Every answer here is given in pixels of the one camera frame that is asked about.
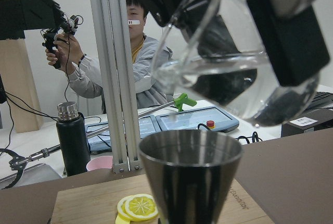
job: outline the stainless steel cup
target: stainless steel cup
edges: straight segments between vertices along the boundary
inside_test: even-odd
[[[217,223],[242,156],[238,141],[201,130],[162,131],[139,143],[162,224]]]

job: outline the wooden panel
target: wooden panel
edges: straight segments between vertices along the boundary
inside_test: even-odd
[[[30,107],[41,110],[24,39],[0,41],[0,74],[6,92],[21,98]],[[10,95],[8,97],[21,107],[32,111],[22,101]],[[8,103],[17,133],[40,129],[43,124],[41,116]]]
[[[51,223],[114,223],[118,201],[124,196],[138,193],[151,194],[146,175],[60,191]],[[157,218],[140,223],[157,224]],[[273,222],[234,180],[218,224],[240,223],[269,224]]]

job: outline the man's hand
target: man's hand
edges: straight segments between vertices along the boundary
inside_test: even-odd
[[[60,70],[67,74],[72,74],[75,71],[75,66],[71,61],[67,62],[67,54],[63,52],[61,47],[58,47],[58,50],[55,51],[55,54],[50,53],[48,49],[45,50],[46,52],[46,59],[49,61],[48,64],[53,66],[57,60],[60,61]]]
[[[58,45],[58,50],[60,47],[66,57],[69,51],[69,62],[78,64],[81,57],[83,56],[83,52],[76,38],[71,34],[65,33],[56,34],[56,38],[58,40],[54,41],[53,43]]]

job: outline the person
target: person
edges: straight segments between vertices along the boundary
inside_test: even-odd
[[[126,7],[128,20],[140,21],[140,24],[129,25],[137,108],[165,104],[167,103],[166,94],[159,83],[151,77],[152,58],[157,51],[159,41],[143,32],[149,11],[140,0],[126,0]],[[67,74],[70,88],[78,95],[85,98],[101,96],[102,112],[105,114],[98,58],[84,54],[73,35],[58,34],[56,37],[60,38],[54,42],[58,46],[57,51],[53,54],[46,49],[48,64],[54,65],[57,60],[60,61],[59,69]],[[162,63],[167,62],[171,57],[172,50],[167,46],[164,46],[158,55]]]

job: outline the keyboard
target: keyboard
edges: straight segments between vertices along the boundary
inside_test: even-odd
[[[330,104],[330,103],[333,103],[333,93],[317,91],[317,93],[312,99],[312,102],[309,104],[309,106],[306,109],[312,109],[319,105]]]

